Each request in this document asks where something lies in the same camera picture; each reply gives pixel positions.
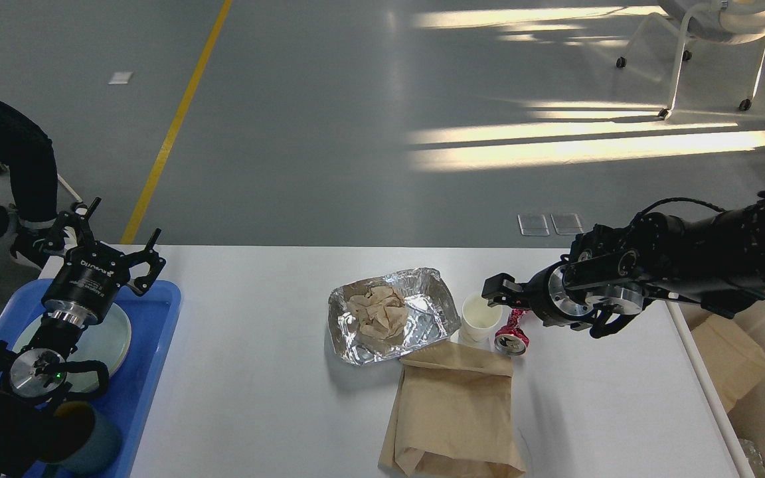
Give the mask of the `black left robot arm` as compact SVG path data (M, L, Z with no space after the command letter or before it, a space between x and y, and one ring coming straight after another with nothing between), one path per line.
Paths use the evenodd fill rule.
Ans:
M133 253L95 239L89 220L99 203L58 215L45 252L63 264L41 297L39 326L19 350L0 340L0 477L24 476L37 462L45 477L89 476L112 466L124 446L119 427L94 405L110 388L109 366L73 354L122 288L145 295L166 260L155 249L160 229Z

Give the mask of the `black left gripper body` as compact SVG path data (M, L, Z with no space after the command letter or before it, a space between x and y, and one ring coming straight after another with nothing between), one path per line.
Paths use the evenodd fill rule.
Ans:
M76 327L102 323L129 276L124 253L107 244L76 246L64 255L64 264L42 297L49 317Z

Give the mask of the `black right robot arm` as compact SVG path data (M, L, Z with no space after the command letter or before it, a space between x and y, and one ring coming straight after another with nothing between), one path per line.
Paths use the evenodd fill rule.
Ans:
M694 303L732 319L765 300L765 191L746 208L689 222L662 214L659 200L623 228L597 224L529 281L506 273L485 280L489 306L532 311L544 326L595 339L619 333L651 303Z

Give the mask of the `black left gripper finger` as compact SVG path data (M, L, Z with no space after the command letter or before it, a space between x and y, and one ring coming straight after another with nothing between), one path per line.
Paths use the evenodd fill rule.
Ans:
M94 199L89 205L76 203L72 210L60 212L41 240L41 252L62 258L100 257L104 253L104 245L94 238L89 220L101 200Z
M133 294L138 297L144 296L151 291L154 283L166 266L165 258L158 253L157 243L162 230L154 230L143 248L133 252L122 254L116 261L118 279L120 285L126 285ZM133 270L140 266L147 266L146 272L136 275Z

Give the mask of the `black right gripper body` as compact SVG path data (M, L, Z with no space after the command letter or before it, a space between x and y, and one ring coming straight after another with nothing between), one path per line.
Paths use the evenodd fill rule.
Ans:
M544 327L591 329L595 311L575 302L564 287L565 264L558 262L541 270L523 286L525 302Z

